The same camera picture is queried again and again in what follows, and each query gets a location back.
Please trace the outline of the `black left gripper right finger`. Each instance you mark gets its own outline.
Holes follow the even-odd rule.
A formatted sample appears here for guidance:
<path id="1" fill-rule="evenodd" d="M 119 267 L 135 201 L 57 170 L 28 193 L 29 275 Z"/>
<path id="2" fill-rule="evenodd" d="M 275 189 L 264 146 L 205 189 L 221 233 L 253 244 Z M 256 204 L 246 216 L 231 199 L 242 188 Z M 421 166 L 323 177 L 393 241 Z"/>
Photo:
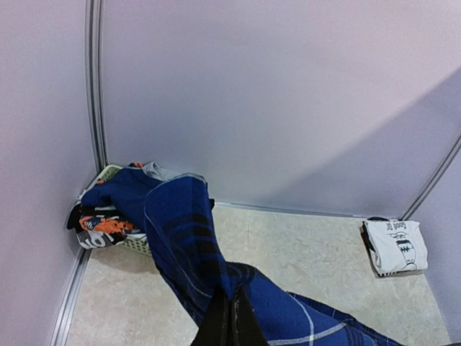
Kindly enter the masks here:
<path id="1" fill-rule="evenodd" d="M 230 303 L 230 345 L 268 345 L 243 287 L 237 290 Z"/>

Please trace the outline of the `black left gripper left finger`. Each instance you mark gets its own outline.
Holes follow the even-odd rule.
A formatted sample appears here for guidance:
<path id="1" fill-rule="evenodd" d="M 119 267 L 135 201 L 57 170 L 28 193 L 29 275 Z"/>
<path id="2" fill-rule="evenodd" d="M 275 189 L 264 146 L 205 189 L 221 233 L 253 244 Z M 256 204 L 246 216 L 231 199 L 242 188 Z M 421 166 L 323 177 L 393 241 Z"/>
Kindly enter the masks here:
<path id="1" fill-rule="evenodd" d="M 228 346 L 233 344 L 231 303 L 224 290 L 216 287 L 205 317 L 191 346 Z"/>

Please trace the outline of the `blue plaid flannel shirt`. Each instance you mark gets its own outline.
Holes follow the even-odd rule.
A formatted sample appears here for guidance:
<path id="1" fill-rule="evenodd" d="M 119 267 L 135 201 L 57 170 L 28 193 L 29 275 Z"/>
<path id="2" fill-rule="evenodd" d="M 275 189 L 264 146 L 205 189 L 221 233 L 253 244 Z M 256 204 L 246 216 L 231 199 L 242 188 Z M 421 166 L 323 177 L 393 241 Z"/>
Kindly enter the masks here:
<path id="1" fill-rule="evenodd" d="M 243 287 L 268 345 L 392 345 L 353 316 L 282 290 L 253 266 L 227 261 L 206 182 L 184 175 L 153 188 L 144 224 L 153 261 L 199 329 L 216 287 L 231 302 Z"/>

